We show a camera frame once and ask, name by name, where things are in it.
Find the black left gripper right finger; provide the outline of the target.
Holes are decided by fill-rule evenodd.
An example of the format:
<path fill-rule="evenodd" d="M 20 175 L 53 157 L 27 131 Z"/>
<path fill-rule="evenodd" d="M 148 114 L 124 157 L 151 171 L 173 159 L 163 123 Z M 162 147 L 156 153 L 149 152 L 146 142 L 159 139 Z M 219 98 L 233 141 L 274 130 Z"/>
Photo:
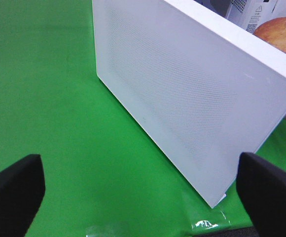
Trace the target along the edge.
<path fill-rule="evenodd" d="M 286 172 L 254 153 L 241 153 L 236 191 L 261 237 L 286 237 Z"/>

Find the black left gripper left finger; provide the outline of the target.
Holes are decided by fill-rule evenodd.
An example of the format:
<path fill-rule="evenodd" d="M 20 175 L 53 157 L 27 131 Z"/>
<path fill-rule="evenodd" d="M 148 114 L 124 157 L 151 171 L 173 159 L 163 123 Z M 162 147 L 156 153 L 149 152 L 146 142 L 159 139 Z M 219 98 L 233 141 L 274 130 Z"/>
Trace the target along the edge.
<path fill-rule="evenodd" d="M 30 154 L 0 172 L 0 237 L 23 237 L 45 195 L 39 154 Z"/>

